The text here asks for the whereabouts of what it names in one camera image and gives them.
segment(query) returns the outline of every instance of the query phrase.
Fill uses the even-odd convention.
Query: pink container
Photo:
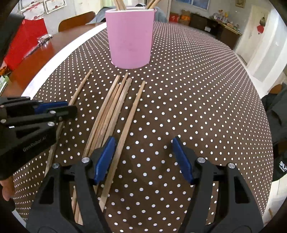
[[[152,49],[154,9],[127,7],[106,11],[112,63],[122,69],[136,69],[149,63]]]

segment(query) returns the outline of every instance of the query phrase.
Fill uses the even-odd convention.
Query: blue gripper pad
[[[34,112],[35,114],[42,114],[42,113],[46,113],[46,110],[49,108],[65,107],[68,105],[69,103],[66,101],[44,103],[44,104],[40,104],[37,108],[35,108]]]
[[[105,148],[99,158],[97,164],[95,165],[95,177],[94,181],[96,184],[104,180],[114,152],[116,150],[116,140],[113,137],[105,143]]]
[[[181,142],[178,141],[177,138],[172,140],[172,150],[180,166],[183,177],[191,184],[193,181],[192,166],[186,158]]]

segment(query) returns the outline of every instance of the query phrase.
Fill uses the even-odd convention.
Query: wooden cabinet
[[[221,26],[221,27],[219,27],[216,39],[225,43],[229,48],[231,48],[233,50],[235,48],[235,45],[236,45],[239,37],[241,37],[241,35],[230,31],[229,29],[227,29],[224,26]]]
[[[191,14],[190,27],[205,30],[208,19],[197,14]]]

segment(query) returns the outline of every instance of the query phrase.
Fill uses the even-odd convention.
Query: red decoration
[[[262,34],[264,32],[264,27],[262,25],[259,25],[257,27],[257,31],[259,32],[258,34]]]
[[[178,23],[179,22],[179,14],[176,13],[170,13],[169,15],[169,22],[175,22]]]

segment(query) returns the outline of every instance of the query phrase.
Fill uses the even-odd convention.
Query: window
[[[207,10],[210,0],[177,0]]]

